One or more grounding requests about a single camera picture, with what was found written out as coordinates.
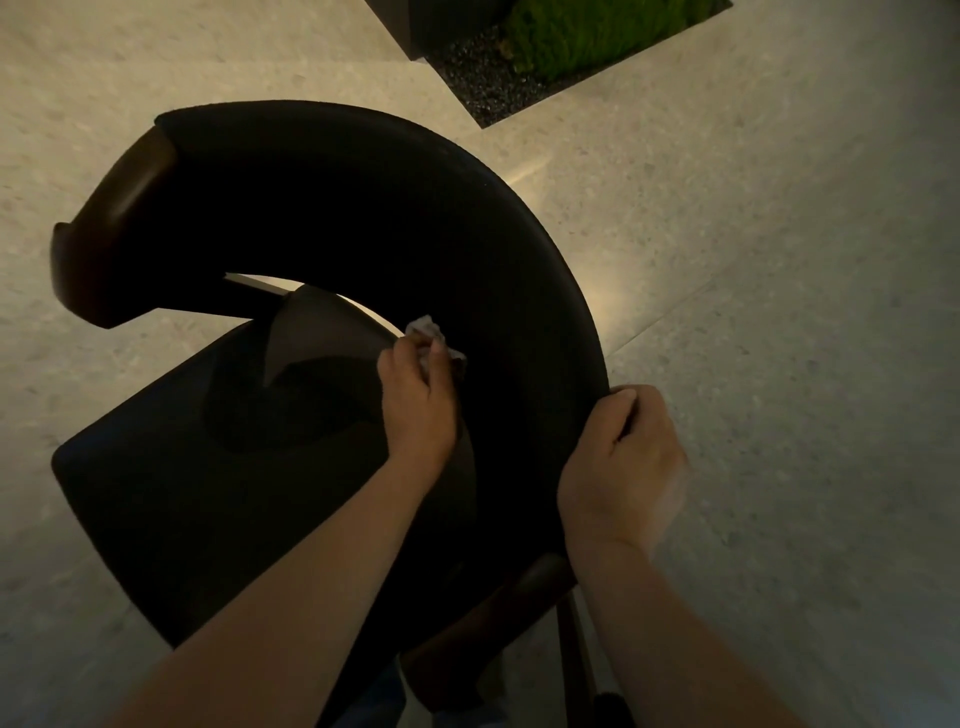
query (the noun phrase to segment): chair backrest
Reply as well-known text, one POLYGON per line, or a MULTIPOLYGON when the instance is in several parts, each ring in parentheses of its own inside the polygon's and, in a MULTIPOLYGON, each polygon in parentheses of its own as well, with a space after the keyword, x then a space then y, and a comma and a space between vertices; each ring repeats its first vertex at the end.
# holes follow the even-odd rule
POLYGON ((105 327, 227 273, 301 280, 399 327, 430 313, 469 357, 481 522, 511 552, 562 548, 557 480, 608 387, 599 340, 536 217, 452 142, 334 104, 171 111, 57 227, 53 268, 64 304, 105 327))

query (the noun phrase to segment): black chair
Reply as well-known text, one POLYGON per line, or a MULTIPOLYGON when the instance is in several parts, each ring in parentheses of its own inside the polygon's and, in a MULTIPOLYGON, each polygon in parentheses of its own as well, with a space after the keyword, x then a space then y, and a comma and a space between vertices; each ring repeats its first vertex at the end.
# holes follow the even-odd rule
POLYGON ((100 327, 154 308, 251 319, 54 455, 80 523, 169 644, 386 457, 374 364, 394 335, 334 294, 399 328, 433 315, 468 370, 465 436, 321 724, 398 652, 429 708, 465 705, 486 662, 573 586, 549 555, 563 554, 556 486, 608 391, 600 344, 543 227, 455 144, 333 104, 171 111, 56 226, 52 266, 60 300, 100 327))

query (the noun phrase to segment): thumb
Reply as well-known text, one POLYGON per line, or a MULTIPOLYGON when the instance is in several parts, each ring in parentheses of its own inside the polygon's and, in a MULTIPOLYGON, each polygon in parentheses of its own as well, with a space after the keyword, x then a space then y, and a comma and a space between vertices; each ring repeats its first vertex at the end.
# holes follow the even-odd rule
POLYGON ((628 387, 615 394, 604 397, 593 405, 593 411, 587 418, 584 434, 580 438, 582 445, 603 452, 613 452, 613 446, 620 439, 636 403, 636 389, 628 387))
POLYGON ((439 392, 442 395, 455 397, 453 387, 453 368, 450 365, 450 353, 440 339, 434 339, 430 344, 429 354, 430 392, 439 392))

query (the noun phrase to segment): green plant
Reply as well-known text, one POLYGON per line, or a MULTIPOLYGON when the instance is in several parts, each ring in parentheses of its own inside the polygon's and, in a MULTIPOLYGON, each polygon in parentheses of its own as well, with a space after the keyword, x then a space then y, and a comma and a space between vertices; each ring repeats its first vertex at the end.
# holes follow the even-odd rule
POLYGON ((518 73, 553 81, 603 65, 710 16, 714 0, 517 0, 504 50, 518 73))

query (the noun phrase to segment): person's leg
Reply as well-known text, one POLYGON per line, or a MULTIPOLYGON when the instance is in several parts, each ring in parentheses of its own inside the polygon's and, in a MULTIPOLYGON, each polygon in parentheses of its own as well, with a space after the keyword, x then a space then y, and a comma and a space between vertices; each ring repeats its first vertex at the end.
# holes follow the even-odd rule
POLYGON ((433 728, 507 728, 507 714, 497 703, 459 713, 436 713, 433 728))
POLYGON ((396 728, 406 705, 403 681, 391 661, 333 728, 396 728))

